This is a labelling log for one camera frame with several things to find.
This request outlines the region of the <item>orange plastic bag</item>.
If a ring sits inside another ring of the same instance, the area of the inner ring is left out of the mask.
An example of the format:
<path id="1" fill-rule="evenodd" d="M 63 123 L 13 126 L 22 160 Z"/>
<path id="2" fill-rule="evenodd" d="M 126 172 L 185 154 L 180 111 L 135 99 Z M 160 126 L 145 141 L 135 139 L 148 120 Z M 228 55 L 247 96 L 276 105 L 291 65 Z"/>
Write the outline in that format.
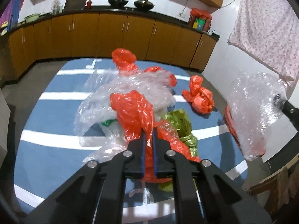
<path id="1" fill-rule="evenodd" d="M 213 93 L 202 86 L 202 82 L 201 76 L 191 76 L 189 90 L 183 90 L 182 96 L 199 114 L 210 114 L 214 109 Z"/>
<path id="2" fill-rule="evenodd" d="M 141 70 L 137 65 L 137 57 L 130 50 L 118 48 L 112 51 L 112 61 L 122 79 L 148 84 L 150 86 L 173 88 L 177 79 L 173 73 L 159 66 L 147 67 Z"/>
<path id="3" fill-rule="evenodd" d="M 156 126 L 159 137 L 159 133 L 162 132 L 159 129 L 159 124 L 162 120 L 155 121 L 153 105 L 138 91 L 131 91 L 127 94 L 112 93 L 110 95 L 110 105 L 117 113 L 118 122 L 124 131 L 127 142 L 139 139 L 142 131 L 146 134 L 147 147 L 143 181 L 148 183 L 165 183 L 169 181 L 169 178 L 156 178 L 154 174 L 152 132 Z"/>

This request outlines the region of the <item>olive green plastic bag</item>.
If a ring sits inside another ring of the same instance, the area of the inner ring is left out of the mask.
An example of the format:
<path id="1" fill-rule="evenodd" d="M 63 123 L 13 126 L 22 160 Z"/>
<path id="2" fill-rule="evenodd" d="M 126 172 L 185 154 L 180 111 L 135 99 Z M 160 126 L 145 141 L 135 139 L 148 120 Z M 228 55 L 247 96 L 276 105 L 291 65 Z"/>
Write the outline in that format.
<path id="1" fill-rule="evenodd" d="M 159 137 L 170 143 L 172 150 L 181 153 L 187 159 L 199 162 L 198 139 L 192 134 L 191 120 L 184 109 L 172 110 L 162 116 L 159 124 Z"/>

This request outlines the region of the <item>red plastic trash basket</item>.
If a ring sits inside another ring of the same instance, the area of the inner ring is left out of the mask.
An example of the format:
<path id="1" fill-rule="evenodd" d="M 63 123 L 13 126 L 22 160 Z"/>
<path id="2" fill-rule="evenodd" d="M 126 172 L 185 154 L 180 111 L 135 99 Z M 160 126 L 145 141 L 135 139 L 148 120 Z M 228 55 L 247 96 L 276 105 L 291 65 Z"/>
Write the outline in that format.
<path id="1" fill-rule="evenodd" d="M 241 146 L 240 146 L 240 142 L 238 140 L 238 137 L 237 137 L 237 133 L 235 131 L 235 128 L 234 128 L 234 125 L 233 125 L 233 118 L 231 116 L 231 112 L 229 110 L 229 106 L 227 105 L 224 109 L 224 117 L 223 117 L 223 120 L 229 130 L 229 132 L 231 133 L 231 135 L 234 137 L 237 145 L 238 145 L 238 148 L 241 150 Z"/>

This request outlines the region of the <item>orange lower kitchen cabinets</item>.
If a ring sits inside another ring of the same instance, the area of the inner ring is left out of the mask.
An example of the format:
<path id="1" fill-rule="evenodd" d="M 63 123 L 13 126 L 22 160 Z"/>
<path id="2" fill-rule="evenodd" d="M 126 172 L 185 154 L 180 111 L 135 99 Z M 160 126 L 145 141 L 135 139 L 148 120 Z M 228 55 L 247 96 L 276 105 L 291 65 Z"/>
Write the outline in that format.
<path id="1" fill-rule="evenodd" d="M 37 60 L 109 58 L 118 48 L 130 50 L 138 60 L 203 71 L 216 42 L 159 19 L 99 12 L 57 16 L 17 29 L 8 38 L 15 77 Z"/>

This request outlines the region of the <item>white green plastic bag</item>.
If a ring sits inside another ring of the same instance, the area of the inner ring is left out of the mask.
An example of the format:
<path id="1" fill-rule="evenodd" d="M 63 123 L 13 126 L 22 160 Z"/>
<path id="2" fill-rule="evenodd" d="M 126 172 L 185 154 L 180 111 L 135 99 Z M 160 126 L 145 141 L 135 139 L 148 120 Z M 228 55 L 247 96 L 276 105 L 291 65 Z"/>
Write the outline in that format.
<path id="1" fill-rule="evenodd" d="M 107 138 L 120 138 L 124 139 L 124 131 L 119 124 L 117 119 L 110 119 L 104 122 L 99 123 L 100 128 L 102 129 L 104 135 Z"/>

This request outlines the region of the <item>blue white striped tablecloth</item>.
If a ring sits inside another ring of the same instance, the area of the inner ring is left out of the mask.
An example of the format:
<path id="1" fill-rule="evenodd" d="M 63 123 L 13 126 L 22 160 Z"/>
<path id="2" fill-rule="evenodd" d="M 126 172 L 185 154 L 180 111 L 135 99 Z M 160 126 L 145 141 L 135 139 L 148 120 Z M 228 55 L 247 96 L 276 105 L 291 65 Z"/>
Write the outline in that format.
<path id="1" fill-rule="evenodd" d="M 235 183 L 243 185 L 247 163 L 221 114 L 196 114 L 181 93 L 189 87 L 189 75 L 179 67 L 163 65 L 177 78 L 175 108 L 184 109 L 198 139 L 198 154 L 209 159 Z M 46 197 L 82 166 L 91 150 L 82 147 L 75 134 L 75 113 L 87 97 L 83 86 L 95 71 L 116 72 L 110 59 L 77 59 L 67 62 L 40 96 L 22 131 L 17 151 L 14 188 L 25 213 L 30 213 Z M 175 223 L 174 199 L 155 183 L 127 180 L 123 223 Z"/>

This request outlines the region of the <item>white mug on counter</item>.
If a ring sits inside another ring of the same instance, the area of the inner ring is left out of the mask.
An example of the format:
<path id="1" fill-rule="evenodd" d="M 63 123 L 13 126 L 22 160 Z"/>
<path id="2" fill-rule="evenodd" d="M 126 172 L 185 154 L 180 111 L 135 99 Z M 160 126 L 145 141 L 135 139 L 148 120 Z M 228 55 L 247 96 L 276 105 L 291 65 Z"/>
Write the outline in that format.
<path id="1" fill-rule="evenodd" d="M 215 32 L 215 30 L 209 30 L 208 35 L 212 35 Z"/>

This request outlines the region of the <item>green box on counter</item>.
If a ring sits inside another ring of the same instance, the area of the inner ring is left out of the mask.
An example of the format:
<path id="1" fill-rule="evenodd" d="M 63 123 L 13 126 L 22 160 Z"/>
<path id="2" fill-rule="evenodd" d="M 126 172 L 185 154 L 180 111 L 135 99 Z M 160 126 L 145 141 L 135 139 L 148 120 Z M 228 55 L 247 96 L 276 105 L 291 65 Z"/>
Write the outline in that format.
<path id="1" fill-rule="evenodd" d="M 202 31 L 205 25 L 206 19 L 196 18 L 193 23 L 193 28 L 199 31 Z"/>

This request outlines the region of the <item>red bag on counter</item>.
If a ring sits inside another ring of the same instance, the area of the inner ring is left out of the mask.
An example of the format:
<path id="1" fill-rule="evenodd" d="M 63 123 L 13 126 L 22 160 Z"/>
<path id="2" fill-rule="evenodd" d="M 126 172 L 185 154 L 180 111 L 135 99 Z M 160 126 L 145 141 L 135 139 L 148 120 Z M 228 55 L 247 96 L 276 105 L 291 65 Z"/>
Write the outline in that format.
<path id="1" fill-rule="evenodd" d="M 212 16 L 210 13 L 206 10 L 200 10 L 197 8 L 191 8 L 190 14 L 192 16 L 195 16 L 196 18 L 200 18 L 202 20 L 211 19 Z"/>

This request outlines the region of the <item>black wok with lid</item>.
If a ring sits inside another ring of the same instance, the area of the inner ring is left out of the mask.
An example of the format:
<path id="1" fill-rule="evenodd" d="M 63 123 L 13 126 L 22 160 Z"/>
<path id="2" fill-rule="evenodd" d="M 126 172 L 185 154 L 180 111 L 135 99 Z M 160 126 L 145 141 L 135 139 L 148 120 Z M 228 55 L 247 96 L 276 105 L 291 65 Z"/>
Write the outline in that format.
<path id="1" fill-rule="evenodd" d="M 155 7 L 155 5 L 149 0 L 137 0 L 134 5 L 138 11 L 148 12 Z"/>

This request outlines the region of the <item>black wok with utensils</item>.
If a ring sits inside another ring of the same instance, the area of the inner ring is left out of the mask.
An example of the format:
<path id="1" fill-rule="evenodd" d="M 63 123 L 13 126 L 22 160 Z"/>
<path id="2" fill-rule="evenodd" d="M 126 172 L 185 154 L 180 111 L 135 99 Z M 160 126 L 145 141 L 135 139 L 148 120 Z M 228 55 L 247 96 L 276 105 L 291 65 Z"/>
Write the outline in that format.
<path id="1" fill-rule="evenodd" d="M 128 0 L 108 0 L 108 3 L 112 8 L 122 9 L 124 6 L 127 5 L 127 3 L 129 3 L 129 1 Z"/>

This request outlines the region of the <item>small red bottle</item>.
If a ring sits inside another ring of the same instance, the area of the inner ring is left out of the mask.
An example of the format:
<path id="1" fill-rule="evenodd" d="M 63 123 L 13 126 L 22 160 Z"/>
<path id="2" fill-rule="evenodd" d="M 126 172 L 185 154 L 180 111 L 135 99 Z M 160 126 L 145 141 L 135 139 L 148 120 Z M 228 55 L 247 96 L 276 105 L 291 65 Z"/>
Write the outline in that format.
<path id="1" fill-rule="evenodd" d="M 92 1 L 91 0 L 88 0 L 87 1 L 87 5 L 86 5 L 86 9 L 90 9 L 92 6 Z"/>

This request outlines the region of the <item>green basin on counter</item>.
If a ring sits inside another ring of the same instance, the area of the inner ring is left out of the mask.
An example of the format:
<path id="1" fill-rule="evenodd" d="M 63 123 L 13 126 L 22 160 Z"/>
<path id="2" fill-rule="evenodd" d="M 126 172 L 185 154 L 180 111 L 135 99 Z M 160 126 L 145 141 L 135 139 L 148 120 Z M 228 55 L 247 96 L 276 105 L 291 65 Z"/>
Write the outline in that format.
<path id="1" fill-rule="evenodd" d="M 31 23 L 31 22 L 37 21 L 39 19 L 39 17 L 40 17 L 39 13 L 28 15 L 24 18 L 25 23 Z"/>

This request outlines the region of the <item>purple hanging cloth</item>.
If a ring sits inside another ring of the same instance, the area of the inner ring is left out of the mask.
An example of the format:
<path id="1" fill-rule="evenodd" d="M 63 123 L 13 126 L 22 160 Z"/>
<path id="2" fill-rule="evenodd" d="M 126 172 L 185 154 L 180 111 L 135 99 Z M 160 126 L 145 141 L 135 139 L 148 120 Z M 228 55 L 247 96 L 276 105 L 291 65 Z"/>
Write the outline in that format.
<path id="1" fill-rule="evenodd" d="M 18 23 L 24 0 L 11 0 L 1 15 L 1 34 L 11 30 Z"/>

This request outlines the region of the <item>wall power socket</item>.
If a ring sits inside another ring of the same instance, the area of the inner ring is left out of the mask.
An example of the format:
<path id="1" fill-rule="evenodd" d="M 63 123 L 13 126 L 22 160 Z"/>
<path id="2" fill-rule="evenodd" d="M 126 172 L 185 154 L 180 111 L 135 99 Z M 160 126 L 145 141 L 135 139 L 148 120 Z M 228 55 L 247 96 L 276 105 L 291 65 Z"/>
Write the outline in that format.
<path id="1" fill-rule="evenodd" d="M 182 18 L 185 18 L 185 14 L 184 13 L 179 13 L 179 15 L 178 15 L 179 17 L 182 17 Z"/>

